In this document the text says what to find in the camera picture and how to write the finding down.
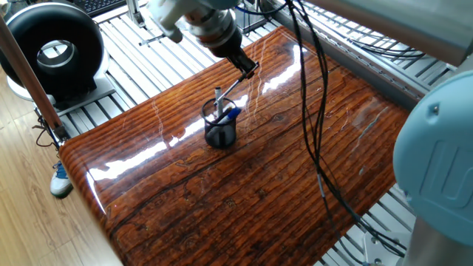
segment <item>wooden table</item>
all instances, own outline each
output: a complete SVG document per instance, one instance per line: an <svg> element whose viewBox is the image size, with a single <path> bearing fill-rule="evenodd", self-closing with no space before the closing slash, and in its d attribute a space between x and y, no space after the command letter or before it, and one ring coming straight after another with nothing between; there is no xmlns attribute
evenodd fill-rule
<svg viewBox="0 0 473 266"><path fill-rule="evenodd" d="M206 145L200 107L239 76L221 61L66 142L61 159L125 265L312 265L336 242L301 125L299 48L284 28L245 49L261 67L231 97L236 144ZM307 47L308 106L321 73ZM394 184L407 112L328 59L323 155L364 213ZM338 229L353 224L328 197Z"/></svg>

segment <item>wooden floor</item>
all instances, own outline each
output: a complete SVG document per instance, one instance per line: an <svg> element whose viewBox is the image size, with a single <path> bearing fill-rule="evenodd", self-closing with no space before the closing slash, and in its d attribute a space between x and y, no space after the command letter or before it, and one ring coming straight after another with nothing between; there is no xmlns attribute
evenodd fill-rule
<svg viewBox="0 0 473 266"><path fill-rule="evenodd" d="M35 142L31 102L16 97L0 69L0 266L121 265L76 191L50 193L54 148ZM44 134L40 143L48 144Z"/></svg>

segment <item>blue pen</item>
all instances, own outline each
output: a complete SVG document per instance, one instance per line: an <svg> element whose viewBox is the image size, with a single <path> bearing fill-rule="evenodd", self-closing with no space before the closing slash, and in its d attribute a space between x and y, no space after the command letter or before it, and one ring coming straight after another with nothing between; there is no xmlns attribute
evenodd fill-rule
<svg viewBox="0 0 473 266"><path fill-rule="evenodd" d="M237 116L239 115L239 113L241 112L242 110L240 108L235 108L235 109L232 109L228 115L224 118L222 118L222 120L217 124L217 125L225 125L226 123L229 123L231 122L233 119L237 118ZM223 126L214 126L208 133L207 133L207 137L213 137L216 133L218 133L220 131L220 129L223 128Z"/></svg>

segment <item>shoe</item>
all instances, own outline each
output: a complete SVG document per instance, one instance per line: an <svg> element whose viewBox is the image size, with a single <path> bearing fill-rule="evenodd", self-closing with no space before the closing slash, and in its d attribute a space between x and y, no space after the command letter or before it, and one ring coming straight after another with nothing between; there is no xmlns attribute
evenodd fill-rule
<svg viewBox="0 0 473 266"><path fill-rule="evenodd" d="M53 174L51 179L51 194L54 197L63 199L71 192L72 183L69 180L66 169L64 169L64 166L62 166L61 162L56 163L53 168L56 169L56 172Z"/></svg>

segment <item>copper pipe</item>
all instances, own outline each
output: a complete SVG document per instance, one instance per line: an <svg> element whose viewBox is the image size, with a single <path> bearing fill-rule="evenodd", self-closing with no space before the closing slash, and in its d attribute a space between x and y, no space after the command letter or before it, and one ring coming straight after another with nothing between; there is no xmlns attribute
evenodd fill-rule
<svg viewBox="0 0 473 266"><path fill-rule="evenodd" d="M15 73L20 77L21 82L30 93L31 98L35 101L51 129L54 130L62 126L62 122L46 96L43 86L39 83L38 78L24 57L20 46L16 43L3 18L0 19L0 49L15 70Z"/></svg>

